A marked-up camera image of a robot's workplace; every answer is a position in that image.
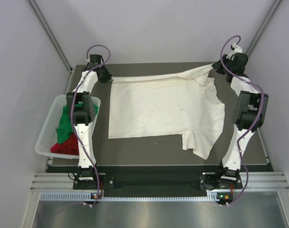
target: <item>white t-shirt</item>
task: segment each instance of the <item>white t-shirt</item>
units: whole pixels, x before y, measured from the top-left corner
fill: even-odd
[[[113,77],[108,138],[181,134],[184,150],[207,159],[225,117],[214,78],[208,78],[211,69]]]

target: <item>table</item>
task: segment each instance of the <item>table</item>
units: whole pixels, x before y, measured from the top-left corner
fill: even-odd
[[[110,64],[107,69],[113,76],[148,76],[178,73],[209,63],[149,63],[149,64]],[[80,80],[84,65],[78,65],[72,78],[72,91]],[[225,103],[224,129],[213,146],[209,158],[204,160],[182,149],[181,135],[156,137],[108,139],[110,90],[112,83],[97,82],[91,93],[101,100],[101,107],[93,134],[93,150],[98,166],[203,166],[218,165],[226,154],[232,134],[231,120],[237,95],[225,81],[225,76],[214,71],[218,98]],[[266,165],[267,160],[258,133],[251,138],[244,155],[247,165]],[[53,159],[53,166],[77,165],[78,160]]]

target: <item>purple cable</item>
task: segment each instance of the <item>purple cable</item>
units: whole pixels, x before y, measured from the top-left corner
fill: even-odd
[[[86,79],[86,77],[88,76],[88,74],[89,74],[90,72],[92,72],[93,70],[95,70],[95,69],[101,67],[102,65],[104,65],[104,64],[110,59],[110,57],[111,57],[111,52],[110,52],[110,50],[109,50],[106,46],[103,46],[103,45],[93,45],[93,46],[91,46],[91,47],[88,49],[88,51],[87,51],[87,56],[88,56],[88,52],[90,51],[90,49],[92,49],[92,48],[94,48],[94,47],[103,47],[103,48],[105,48],[105,49],[108,51],[108,58],[107,58],[106,61],[102,62],[101,64],[99,64],[99,65],[97,65],[97,66],[95,66],[95,67],[93,67],[92,69],[90,69],[90,70],[86,73],[86,75],[84,76],[82,82],[76,87],[76,90],[75,90],[75,92],[74,92],[74,97],[73,97],[73,102],[72,102],[72,104],[75,103],[78,89],[79,89],[79,88],[81,87],[81,85],[84,83],[84,80]],[[84,148],[84,144],[83,144],[82,140],[81,140],[81,139],[78,137],[78,135],[77,135],[77,132],[76,132],[76,129],[75,129],[75,126],[74,126],[74,122],[73,122],[73,111],[74,111],[74,107],[75,107],[75,106],[72,105],[72,108],[71,108],[71,110],[70,110],[70,122],[71,122],[71,124],[72,124],[73,132],[74,132],[75,136],[77,137],[78,141],[80,142],[80,144],[82,145],[82,149],[83,149],[84,153],[86,154],[87,158],[89,159],[89,161],[92,163],[93,168],[94,168],[95,173],[96,173],[96,178],[97,178],[97,197],[96,197],[96,200],[95,200],[95,202],[94,202],[94,204],[93,204],[93,205],[95,205],[95,204],[97,204],[97,200],[98,200],[98,198],[99,198],[99,173],[98,173],[98,170],[97,170],[97,168],[96,168],[93,160],[91,159],[91,157],[88,155],[86,149]],[[48,219],[48,220],[46,220],[46,219],[43,218],[43,213],[42,213],[42,210],[40,209],[40,219],[41,219],[43,222],[47,223],[47,222],[49,222],[50,220],[52,220],[54,217],[56,217],[58,214],[60,214],[60,213],[63,212],[64,210],[66,210],[67,208],[69,208],[69,207],[71,207],[71,206],[74,206],[74,205],[77,205],[77,204],[83,204],[83,203],[82,203],[82,202],[75,202],[75,203],[68,204],[67,206],[65,206],[65,207],[63,207],[62,209],[60,209],[59,211],[57,211],[57,212],[56,212],[50,219]]]
[[[221,63],[222,63],[222,66],[223,66],[223,67],[225,68],[225,70],[226,70],[228,73],[230,73],[232,76],[238,78],[239,80],[241,80],[241,81],[243,81],[243,82],[245,82],[245,83],[247,83],[247,84],[249,84],[249,85],[251,85],[251,86],[257,87],[257,88],[260,90],[260,94],[261,94],[260,97],[261,97],[261,99],[260,99],[260,105],[259,105],[259,108],[258,108],[258,114],[257,114],[257,116],[255,117],[253,123],[251,124],[251,126],[249,127],[249,129],[237,140],[237,145],[238,145],[238,148],[239,148],[239,153],[240,153],[241,162],[242,162],[242,164],[243,164],[243,166],[244,166],[244,168],[245,168],[245,171],[246,171],[246,182],[245,182],[244,187],[243,187],[243,189],[241,190],[241,192],[238,194],[238,196],[237,196],[230,204],[232,204],[233,202],[235,202],[235,201],[243,194],[243,192],[244,192],[244,191],[246,190],[246,188],[247,188],[248,181],[249,181],[249,171],[248,171],[248,169],[247,169],[246,163],[245,163],[245,161],[244,161],[244,159],[243,159],[243,155],[242,155],[242,153],[241,153],[240,141],[243,139],[243,137],[245,137],[245,136],[254,128],[255,124],[257,123],[257,121],[258,121],[259,118],[260,118],[260,114],[262,113],[262,109],[263,109],[263,105],[264,105],[264,99],[263,99],[263,98],[264,98],[264,91],[263,91],[263,89],[262,89],[260,86],[254,84],[254,83],[247,82],[247,81],[243,80],[240,76],[237,76],[235,73],[231,72],[231,71],[225,66],[225,64],[224,64],[224,62],[223,62],[223,60],[222,60],[222,53],[223,53],[226,45],[227,45],[232,39],[234,39],[234,38],[239,38],[239,41],[238,41],[236,44],[238,44],[238,43],[240,42],[240,40],[241,40],[241,37],[240,37],[239,35],[233,36],[233,37],[231,37],[230,39],[228,39],[227,42],[226,42],[226,43],[224,44],[224,46],[222,47],[222,50],[221,50]]]

